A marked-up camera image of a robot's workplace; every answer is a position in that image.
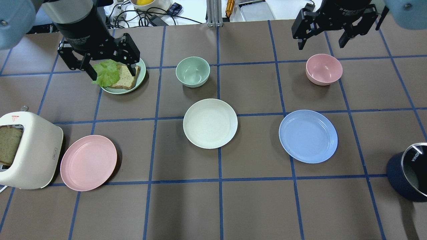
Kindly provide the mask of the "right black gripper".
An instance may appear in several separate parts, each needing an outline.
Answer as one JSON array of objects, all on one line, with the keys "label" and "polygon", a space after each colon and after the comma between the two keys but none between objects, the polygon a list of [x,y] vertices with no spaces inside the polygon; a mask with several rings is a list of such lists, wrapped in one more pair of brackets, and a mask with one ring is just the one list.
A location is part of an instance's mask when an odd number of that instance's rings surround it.
[{"label": "right black gripper", "polygon": [[298,40],[298,49],[303,50],[307,39],[323,31],[343,29],[339,39],[340,48],[357,35],[366,35],[379,16],[371,3],[322,3],[319,9],[307,3],[297,14],[292,25],[292,37]]}]

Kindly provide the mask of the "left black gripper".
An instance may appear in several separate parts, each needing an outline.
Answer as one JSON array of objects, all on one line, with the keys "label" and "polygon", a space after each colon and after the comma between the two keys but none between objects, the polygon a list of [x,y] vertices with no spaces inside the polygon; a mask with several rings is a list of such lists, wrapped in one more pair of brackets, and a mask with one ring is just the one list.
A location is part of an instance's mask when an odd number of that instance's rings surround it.
[{"label": "left black gripper", "polygon": [[91,60],[107,60],[122,63],[127,66],[130,74],[137,76],[137,63],[140,61],[140,50],[132,37],[124,33],[119,38],[89,35],[82,38],[66,39],[58,47],[59,56],[67,67],[80,67],[92,81],[97,80],[97,72],[90,64]]}]

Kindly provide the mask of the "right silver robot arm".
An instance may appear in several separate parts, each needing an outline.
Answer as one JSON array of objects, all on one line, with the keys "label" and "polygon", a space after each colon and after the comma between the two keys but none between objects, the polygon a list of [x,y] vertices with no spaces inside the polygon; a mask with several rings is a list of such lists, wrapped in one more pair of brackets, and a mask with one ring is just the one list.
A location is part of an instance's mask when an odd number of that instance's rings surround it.
[{"label": "right silver robot arm", "polygon": [[298,40],[299,50],[303,50],[312,36],[343,29],[339,39],[339,46],[343,48],[350,39],[366,35],[374,23],[379,30],[388,14],[402,28],[426,29],[426,10],[425,0],[385,0],[381,11],[371,0],[324,0],[317,10],[314,4],[308,3],[299,11],[291,27],[292,37]]}]

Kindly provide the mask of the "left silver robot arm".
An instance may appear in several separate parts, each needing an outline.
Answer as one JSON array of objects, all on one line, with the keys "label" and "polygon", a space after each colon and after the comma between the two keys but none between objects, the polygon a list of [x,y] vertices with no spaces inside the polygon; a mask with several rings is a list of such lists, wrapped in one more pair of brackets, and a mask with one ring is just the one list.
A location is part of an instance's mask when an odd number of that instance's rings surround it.
[{"label": "left silver robot arm", "polygon": [[128,33],[111,36],[106,17],[98,9],[112,0],[2,0],[0,2],[0,48],[15,47],[34,26],[36,14],[43,9],[63,35],[58,54],[70,70],[85,71],[92,80],[97,73],[91,60],[108,60],[127,66],[136,76],[140,51]]}]

